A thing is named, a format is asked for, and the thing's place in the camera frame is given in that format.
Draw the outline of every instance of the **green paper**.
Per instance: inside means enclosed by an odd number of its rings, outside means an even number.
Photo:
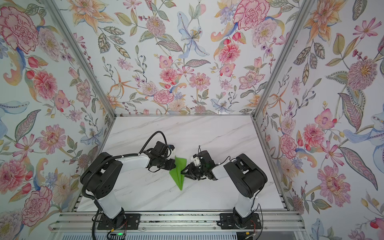
[[[172,179],[180,190],[183,190],[184,175],[181,175],[181,171],[187,166],[187,160],[185,158],[175,157],[176,168],[169,171]]]

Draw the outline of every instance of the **marble surface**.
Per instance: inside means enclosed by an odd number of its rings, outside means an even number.
[[[139,152],[157,130],[165,134],[168,144],[175,146],[177,157],[188,160],[187,164],[199,145],[202,151],[208,150],[215,163],[227,156],[246,154],[268,177],[255,200],[255,208],[257,203],[262,209],[283,208],[250,116],[118,117],[103,151],[114,156]],[[156,141],[164,141],[161,134],[157,134],[147,148],[153,147]],[[126,211],[228,210],[235,206],[238,198],[238,190],[229,177],[217,181],[185,178],[180,191],[166,170],[125,172],[119,175],[114,191]],[[83,197],[77,211],[96,210],[94,203]]]

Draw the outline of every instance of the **black mounting plate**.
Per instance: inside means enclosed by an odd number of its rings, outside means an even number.
[[[220,226],[221,229],[248,229],[253,230],[255,228],[254,224],[251,222],[251,220],[256,224],[256,229],[261,229],[262,225],[260,222],[259,215],[257,213],[253,213],[252,217],[249,221],[245,223],[245,228],[238,228],[235,225],[235,221],[233,219],[233,213],[227,213],[227,214],[220,214]]]
[[[125,214],[127,218],[127,230],[137,230],[139,228],[140,223],[140,214]],[[100,218],[100,222],[97,225],[97,230],[111,230],[113,227],[110,225],[107,217],[102,214]]]

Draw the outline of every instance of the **metal grille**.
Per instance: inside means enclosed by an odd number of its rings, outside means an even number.
[[[106,233],[96,233],[97,240],[106,240]],[[236,233],[175,232],[175,233],[127,233],[126,236],[111,236],[113,240],[237,240]],[[64,233],[61,240],[92,240],[90,233]]]

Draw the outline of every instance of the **floral wallpaper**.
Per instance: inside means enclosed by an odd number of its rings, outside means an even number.
[[[316,0],[257,116],[312,240],[384,239],[381,0]]]
[[[48,237],[111,125],[72,55],[40,1],[0,1],[2,240]]]
[[[56,4],[116,113],[129,115],[250,114],[301,2]]]

